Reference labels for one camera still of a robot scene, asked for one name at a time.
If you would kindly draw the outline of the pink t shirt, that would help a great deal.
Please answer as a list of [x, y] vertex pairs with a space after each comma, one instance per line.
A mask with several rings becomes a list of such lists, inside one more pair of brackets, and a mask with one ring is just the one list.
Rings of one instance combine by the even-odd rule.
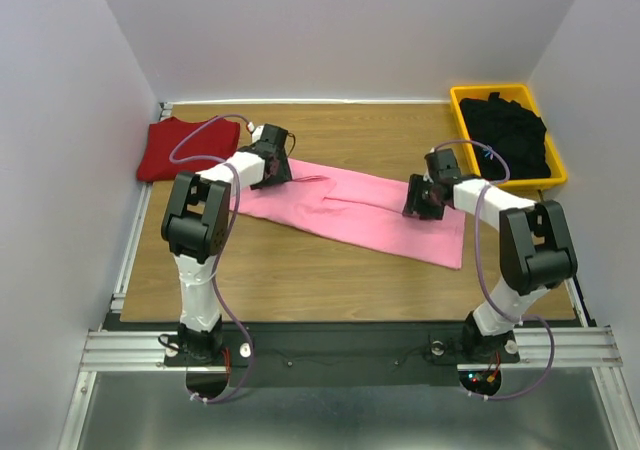
[[245, 190], [239, 212], [323, 238], [450, 269], [462, 267], [465, 214], [441, 220], [405, 217], [408, 184], [300, 160], [293, 179]]

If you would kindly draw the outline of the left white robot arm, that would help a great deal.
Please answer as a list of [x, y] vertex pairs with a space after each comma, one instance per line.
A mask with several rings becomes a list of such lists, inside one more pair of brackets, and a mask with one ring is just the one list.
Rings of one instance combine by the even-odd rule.
[[176, 175], [161, 224], [178, 269], [181, 315], [176, 342], [165, 347], [182, 352], [202, 364], [215, 362], [222, 352], [222, 312], [215, 276], [222, 251], [239, 210], [240, 193], [292, 179], [283, 144], [257, 142], [224, 160], [196, 155], [173, 163], [204, 160], [211, 173]]

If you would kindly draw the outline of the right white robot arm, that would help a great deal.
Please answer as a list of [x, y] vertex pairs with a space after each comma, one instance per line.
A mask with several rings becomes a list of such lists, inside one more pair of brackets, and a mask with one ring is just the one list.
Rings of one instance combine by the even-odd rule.
[[460, 348], [466, 359], [502, 352], [530, 307], [577, 273], [578, 263], [562, 206], [512, 195], [477, 177], [439, 181], [409, 177], [403, 214], [441, 220], [447, 208], [461, 210], [496, 229], [500, 278], [488, 290], [481, 269], [480, 238], [474, 238], [476, 271], [485, 301], [463, 324]]

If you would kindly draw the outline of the black t shirts pile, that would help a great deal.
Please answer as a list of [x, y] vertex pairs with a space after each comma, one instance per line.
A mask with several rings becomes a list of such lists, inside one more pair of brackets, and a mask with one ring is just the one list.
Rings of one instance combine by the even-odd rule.
[[551, 177], [546, 161], [547, 128], [520, 103], [492, 92], [486, 100], [464, 98], [460, 111], [471, 140], [495, 150], [507, 163], [511, 180]]

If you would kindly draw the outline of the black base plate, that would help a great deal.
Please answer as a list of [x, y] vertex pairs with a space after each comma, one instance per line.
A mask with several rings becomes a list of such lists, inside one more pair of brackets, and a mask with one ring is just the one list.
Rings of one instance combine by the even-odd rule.
[[246, 334], [223, 324], [222, 346], [230, 355], [205, 359], [186, 351], [168, 367], [203, 377], [221, 370], [230, 383], [248, 388], [457, 386], [463, 367], [484, 370], [494, 362], [519, 361], [505, 346], [508, 333], [485, 346], [464, 343], [462, 322], [250, 323]]

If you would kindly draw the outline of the aluminium frame rail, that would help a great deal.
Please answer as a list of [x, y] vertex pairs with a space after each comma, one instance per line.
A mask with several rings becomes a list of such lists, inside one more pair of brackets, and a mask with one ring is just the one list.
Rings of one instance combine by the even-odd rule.
[[635, 449], [609, 328], [519, 328], [492, 400], [457, 386], [248, 388], [168, 367], [165, 325], [86, 337], [63, 449]]

